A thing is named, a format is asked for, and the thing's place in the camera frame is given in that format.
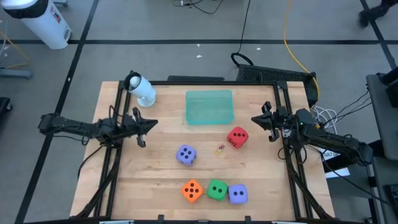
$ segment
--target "green dice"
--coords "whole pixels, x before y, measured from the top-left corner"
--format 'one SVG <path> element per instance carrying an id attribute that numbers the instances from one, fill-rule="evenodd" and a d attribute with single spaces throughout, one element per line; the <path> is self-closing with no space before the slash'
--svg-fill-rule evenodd
<path id="1" fill-rule="evenodd" d="M 227 189 L 226 183 L 220 180 L 211 180 L 207 189 L 207 196 L 220 201 L 224 200 Z"/>

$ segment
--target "dice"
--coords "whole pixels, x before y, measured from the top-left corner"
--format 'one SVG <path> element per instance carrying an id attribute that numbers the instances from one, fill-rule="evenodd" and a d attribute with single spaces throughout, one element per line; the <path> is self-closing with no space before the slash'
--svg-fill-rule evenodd
<path id="1" fill-rule="evenodd" d="M 228 185 L 220 180 L 211 180 L 209 188 L 207 189 L 207 196 L 216 199 L 224 200 Z"/>
<path id="2" fill-rule="evenodd" d="M 228 197 L 231 204 L 242 204 L 248 202 L 248 190 L 244 184 L 230 185 Z"/>
<path id="3" fill-rule="evenodd" d="M 181 188 L 181 193 L 190 203 L 193 203 L 203 194 L 203 188 L 192 179 Z"/>
<path id="4" fill-rule="evenodd" d="M 197 158 L 197 152 L 189 145 L 182 145 L 177 151 L 175 158 L 186 166 L 191 166 Z"/>
<path id="5" fill-rule="evenodd" d="M 227 137 L 229 143 L 231 143 L 236 149 L 239 149 L 248 140 L 248 133 L 241 127 L 234 128 Z"/>

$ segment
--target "wooden table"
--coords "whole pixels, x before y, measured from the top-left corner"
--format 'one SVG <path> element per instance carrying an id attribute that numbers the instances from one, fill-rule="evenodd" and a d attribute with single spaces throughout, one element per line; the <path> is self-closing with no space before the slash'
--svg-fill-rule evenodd
<path id="1" fill-rule="evenodd" d="M 108 117 L 117 86 L 117 82 L 103 82 L 93 121 Z M 292 82 L 288 86 L 293 111 L 307 108 L 302 83 Z M 136 98 L 131 98 L 131 108 L 137 106 L 142 117 L 158 119 L 159 123 L 146 136 L 146 148 L 140 148 L 134 137 L 124 140 L 113 219 L 156 220 L 159 214 L 163 214 L 166 220 L 244 220 L 245 215 L 250 215 L 252 220 L 294 220 L 286 165 L 277 157 L 277 151 L 282 147 L 281 140 L 269 142 L 270 132 L 263 131 L 250 120 L 252 116 L 261 114 L 265 101 L 275 106 L 273 87 L 159 85 L 155 89 L 156 103 L 150 108 L 138 106 Z M 233 92 L 233 123 L 188 125 L 185 120 L 185 92 L 223 89 Z M 235 126 L 249 133 L 248 141 L 239 150 L 233 149 L 226 141 L 227 134 Z M 175 153 L 182 144 L 189 144 L 198 151 L 193 167 L 185 167 L 175 160 Z M 222 144 L 226 147 L 217 156 L 215 151 Z M 90 141 L 85 156 L 98 146 L 98 141 Z M 82 210 L 97 190 L 104 153 L 105 150 L 97 153 L 81 170 L 71 215 Z M 319 154 L 308 150 L 304 168 L 309 190 L 320 205 L 334 215 Z M 231 205 L 228 200 L 219 202 L 204 194 L 190 204 L 180 193 L 182 185 L 190 179 L 196 179 L 205 190 L 210 179 L 220 179 L 227 184 L 245 184 L 249 202 Z M 108 193 L 104 195 L 101 214 L 105 213 L 107 198 Z M 304 217 L 301 194 L 299 200 Z"/>

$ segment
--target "white trash bin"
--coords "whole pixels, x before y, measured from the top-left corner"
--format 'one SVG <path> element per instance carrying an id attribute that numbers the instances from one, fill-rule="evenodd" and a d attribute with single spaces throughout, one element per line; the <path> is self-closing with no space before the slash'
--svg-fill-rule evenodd
<path id="1" fill-rule="evenodd" d="M 63 49 L 68 45 L 72 31 L 52 0 L 1 0 L 1 6 L 51 49 Z"/>

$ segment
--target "teal plastic container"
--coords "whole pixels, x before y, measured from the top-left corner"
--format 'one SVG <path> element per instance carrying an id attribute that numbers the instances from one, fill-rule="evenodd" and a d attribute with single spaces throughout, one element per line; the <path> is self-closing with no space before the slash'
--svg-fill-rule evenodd
<path id="1" fill-rule="evenodd" d="M 231 90 L 187 91 L 188 124 L 231 124 L 234 106 Z"/>

